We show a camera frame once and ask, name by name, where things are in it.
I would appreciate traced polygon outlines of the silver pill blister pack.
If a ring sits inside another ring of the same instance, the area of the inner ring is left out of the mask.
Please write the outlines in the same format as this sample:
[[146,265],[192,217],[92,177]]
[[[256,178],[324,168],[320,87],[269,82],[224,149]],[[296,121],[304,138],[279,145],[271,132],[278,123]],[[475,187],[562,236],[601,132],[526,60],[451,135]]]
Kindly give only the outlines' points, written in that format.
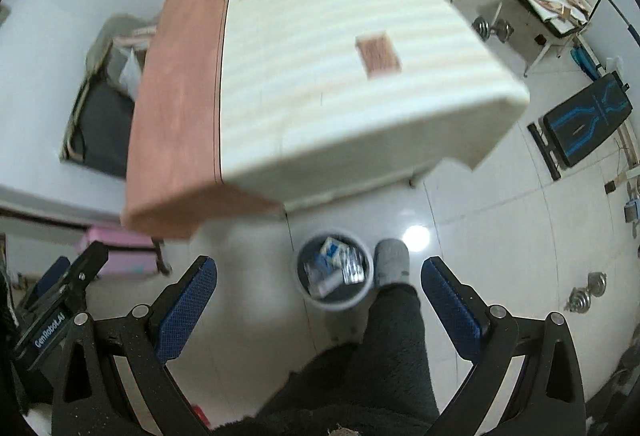
[[364,258],[356,248],[349,248],[343,258],[342,274],[344,283],[348,286],[359,284],[366,280]]

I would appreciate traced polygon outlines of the cream medicine box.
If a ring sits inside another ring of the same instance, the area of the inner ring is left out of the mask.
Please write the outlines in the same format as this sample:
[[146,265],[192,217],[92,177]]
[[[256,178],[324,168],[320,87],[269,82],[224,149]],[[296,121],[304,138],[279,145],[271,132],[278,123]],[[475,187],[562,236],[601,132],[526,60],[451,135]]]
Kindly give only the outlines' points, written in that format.
[[317,274],[309,279],[308,292],[315,300],[323,300],[344,284],[343,273],[337,269],[327,274]]

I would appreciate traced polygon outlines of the white box with colour stripes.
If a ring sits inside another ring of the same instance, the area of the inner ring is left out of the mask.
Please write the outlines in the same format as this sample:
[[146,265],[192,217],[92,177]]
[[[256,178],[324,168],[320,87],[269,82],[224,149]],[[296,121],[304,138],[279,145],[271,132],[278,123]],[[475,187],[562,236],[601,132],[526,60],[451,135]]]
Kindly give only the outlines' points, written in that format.
[[334,268],[343,268],[349,253],[350,246],[334,237],[327,237],[320,248],[320,255]]

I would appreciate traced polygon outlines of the white round trash bin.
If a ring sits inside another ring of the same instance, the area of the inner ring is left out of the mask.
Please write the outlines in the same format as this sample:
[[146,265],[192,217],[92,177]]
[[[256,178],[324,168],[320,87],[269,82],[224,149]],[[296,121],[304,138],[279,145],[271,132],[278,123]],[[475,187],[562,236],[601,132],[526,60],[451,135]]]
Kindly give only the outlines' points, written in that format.
[[[343,284],[323,300],[315,300],[309,295],[309,279],[317,274],[330,274],[342,268],[334,268],[320,255],[320,248],[327,237],[347,243],[351,248],[356,248],[364,258],[366,280],[359,284],[348,286]],[[320,230],[312,234],[294,252],[292,262],[292,276],[300,295],[307,303],[326,312],[342,312],[356,307],[373,289],[373,260],[369,249],[356,237],[341,230]]]

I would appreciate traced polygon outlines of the pink suitcase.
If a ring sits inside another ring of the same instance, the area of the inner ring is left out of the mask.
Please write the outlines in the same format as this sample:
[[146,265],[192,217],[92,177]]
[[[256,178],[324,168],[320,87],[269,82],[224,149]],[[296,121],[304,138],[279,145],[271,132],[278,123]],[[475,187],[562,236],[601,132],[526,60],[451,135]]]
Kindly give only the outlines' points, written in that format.
[[89,228],[78,241],[78,253],[93,242],[106,246],[108,257],[99,271],[100,277],[142,277],[152,274],[170,274],[160,244],[144,234],[122,228]]

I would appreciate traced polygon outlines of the grey right slipper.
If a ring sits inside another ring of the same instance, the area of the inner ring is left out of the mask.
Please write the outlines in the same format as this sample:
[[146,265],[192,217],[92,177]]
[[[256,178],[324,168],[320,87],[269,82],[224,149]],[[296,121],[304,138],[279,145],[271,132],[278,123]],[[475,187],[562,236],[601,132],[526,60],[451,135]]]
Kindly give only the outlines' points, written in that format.
[[374,250],[375,283],[378,288],[393,284],[408,284],[410,254],[405,243],[398,239],[384,239]]

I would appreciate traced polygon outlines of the person's black trouser legs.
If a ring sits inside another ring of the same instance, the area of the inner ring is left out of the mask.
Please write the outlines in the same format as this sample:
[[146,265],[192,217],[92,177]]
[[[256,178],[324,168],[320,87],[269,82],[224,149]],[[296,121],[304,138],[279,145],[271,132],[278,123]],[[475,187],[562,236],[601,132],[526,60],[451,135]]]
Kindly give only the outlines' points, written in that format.
[[215,435],[424,435],[439,417],[418,293],[384,286],[361,342],[325,350],[293,372],[254,416]]

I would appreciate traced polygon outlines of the metal dumbbell near feet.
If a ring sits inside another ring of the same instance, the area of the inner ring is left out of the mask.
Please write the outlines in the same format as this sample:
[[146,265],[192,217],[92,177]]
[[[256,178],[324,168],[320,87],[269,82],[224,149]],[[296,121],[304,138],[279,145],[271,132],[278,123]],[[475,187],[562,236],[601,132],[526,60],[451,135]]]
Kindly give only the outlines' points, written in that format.
[[585,315],[589,312],[594,298],[604,295],[608,287],[608,276],[602,271],[593,271],[588,274],[587,285],[574,288],[565,305],[568,312]]

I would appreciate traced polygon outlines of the pink terracotta towel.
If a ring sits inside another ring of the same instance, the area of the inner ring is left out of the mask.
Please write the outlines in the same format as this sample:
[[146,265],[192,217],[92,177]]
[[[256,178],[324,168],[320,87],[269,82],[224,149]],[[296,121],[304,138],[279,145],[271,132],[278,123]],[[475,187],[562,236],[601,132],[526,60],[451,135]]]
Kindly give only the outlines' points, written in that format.
[[227,11],[228,0],[165,0],[134,104],[120,216],[128,230],[189,239],[206,220],[280,206],[222,177]]

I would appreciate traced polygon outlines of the dark folding cot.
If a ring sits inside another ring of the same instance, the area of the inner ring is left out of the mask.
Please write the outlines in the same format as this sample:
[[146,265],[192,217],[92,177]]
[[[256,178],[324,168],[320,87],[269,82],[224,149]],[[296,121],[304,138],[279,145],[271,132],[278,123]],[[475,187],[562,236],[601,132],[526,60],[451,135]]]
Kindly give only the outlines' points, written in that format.
[[125,178],[134,103],[154,20],[107,19],[85,60],[85,77],[67,122],[61,159]]

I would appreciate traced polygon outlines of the striped cream tablecloth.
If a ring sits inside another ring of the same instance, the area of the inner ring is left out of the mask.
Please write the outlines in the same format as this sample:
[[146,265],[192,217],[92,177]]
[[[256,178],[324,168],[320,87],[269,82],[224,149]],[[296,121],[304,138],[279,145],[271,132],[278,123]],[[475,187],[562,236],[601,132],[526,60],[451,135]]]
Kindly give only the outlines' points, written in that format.
[[[401,71],[368,78],[355,42],[378,33]],[[290,210],[477,167],[528,103],[448,0],[229,0],[222,177]]]

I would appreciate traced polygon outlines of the brown leather patch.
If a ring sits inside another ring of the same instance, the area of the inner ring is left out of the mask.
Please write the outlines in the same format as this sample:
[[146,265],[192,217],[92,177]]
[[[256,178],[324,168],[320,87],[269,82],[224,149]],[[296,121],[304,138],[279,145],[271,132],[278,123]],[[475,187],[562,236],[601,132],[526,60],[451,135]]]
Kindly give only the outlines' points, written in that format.
[[400,59],[386,33],[357,37],[355,46],[368,78],[379,78],[401,71]]

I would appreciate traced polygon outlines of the metal dumbbell by chair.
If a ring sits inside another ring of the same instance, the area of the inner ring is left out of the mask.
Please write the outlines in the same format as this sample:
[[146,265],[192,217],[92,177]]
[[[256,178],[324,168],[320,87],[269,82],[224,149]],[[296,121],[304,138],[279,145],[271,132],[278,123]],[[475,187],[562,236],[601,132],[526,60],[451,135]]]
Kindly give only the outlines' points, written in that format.
[[483,42],[489,40],[492,36],[497,37],[502,44],[510,40],[514,33],[513,26],[503,18],[497,19],[494,23],[490,23],[482,16],[478,16],[472,22],[472,28],[477,32]]

